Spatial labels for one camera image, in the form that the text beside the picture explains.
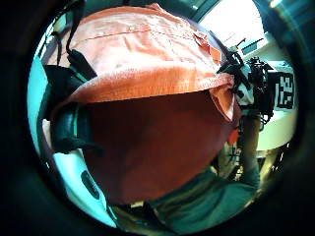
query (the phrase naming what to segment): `person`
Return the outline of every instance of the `person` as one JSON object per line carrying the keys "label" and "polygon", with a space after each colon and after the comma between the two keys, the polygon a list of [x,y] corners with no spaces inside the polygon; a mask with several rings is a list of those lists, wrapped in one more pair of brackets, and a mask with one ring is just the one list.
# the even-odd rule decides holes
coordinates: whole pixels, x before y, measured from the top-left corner
{"label": "person", "polygon": [[149,201],[157,218],[177,234],[195,233],[218,225],[239,212],[253,200],[260,186],[256,148],[260,116],[257,111],[244,115],[239,181],[219,177],[208,166],[195,178],[164,197]]}
{"label": "person", "polygon": [[[90,15],[71,45],[85,55],[96,77],[58,104],[51,119],[54,131],[63,108],[79,104],[77,127],[83,124],[80,114],[89,114],[91,136],[104,150],[99,157],[83,152],[108,204],[146,202],[161,223],[179,234],[232,217],[259,185],[257,120],[244,118],[240,182],[208,168],[241,117],[230,90],[233,75],[216,73],[222,60],[215,44],[158,4]],[[69,66],[66,52],[61,55],[60,65]],[[49,62],[57,60],[55,53]],[[78,132],[75,140],[81,133],[86,132]],[[54,150],[62,151],[52,137]]]}

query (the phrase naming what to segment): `black strap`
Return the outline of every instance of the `black strap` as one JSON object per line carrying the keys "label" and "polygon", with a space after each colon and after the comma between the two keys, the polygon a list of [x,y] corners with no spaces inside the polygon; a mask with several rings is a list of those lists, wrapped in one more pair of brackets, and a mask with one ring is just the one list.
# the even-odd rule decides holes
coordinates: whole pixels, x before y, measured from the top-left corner
{"label": "black strap", "polygon": [[51,141],[57,152],[82,148],[98,156],[103,153],[102,147],[93,142],[89,113],[79,103],[69,103],[57,111],[51,122]]}
{"label": "black strap", "polygon": [[85,3],[85,0],[78,0],[72,4],[71,10],[73,15],[73,24],[71,27],[69,38],[67,40],[66,50],[71,66],[74,67],[84,78],[90,80],[91,78],[97,76],[95,70],[92,68],[92,66],[89,64],[89,62],[81,52],[70,49],[70,42],[79,26],[82,16],[84,15]]}

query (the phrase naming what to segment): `red fabric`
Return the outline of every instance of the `red fabric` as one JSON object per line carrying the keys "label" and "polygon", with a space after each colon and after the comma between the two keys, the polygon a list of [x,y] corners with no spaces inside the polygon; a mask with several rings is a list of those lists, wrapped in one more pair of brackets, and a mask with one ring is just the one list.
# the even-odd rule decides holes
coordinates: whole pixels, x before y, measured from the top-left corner
{"label": "red fabric", "polygon": [[86,162],[110,204],[156,199],[198,174],[237,125],[205,91],[92,103],[94,140],[104,156]]}

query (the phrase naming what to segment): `orange fabric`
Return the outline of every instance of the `orange fabric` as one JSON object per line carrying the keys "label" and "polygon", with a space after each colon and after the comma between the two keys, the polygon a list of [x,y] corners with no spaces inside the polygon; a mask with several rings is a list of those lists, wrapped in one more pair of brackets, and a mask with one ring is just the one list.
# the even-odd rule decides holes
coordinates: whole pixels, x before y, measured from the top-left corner
{"label": "orange fabric", "polygon": [[239,133],[238,132],[239,132],[238,129],[234,129],[230,133],[230,135],[229,135],[229,137],[227,139],[227,142],[228,142],[229,145],[234,145],[238,141],[238,138],[239,138]]}
{"label": "orange fabric", "polygon": [[[233,75],[216,74],[220,51],[209,44],[204,32],[158,4],[92,14],[81,22],[71,48],[85,55],[97,78],[80,86],[66,102],[103,102],[208,89],[223,117],[232,120],[234,95],[229,88]],[[69,66],[65,51],[60,65]]]}

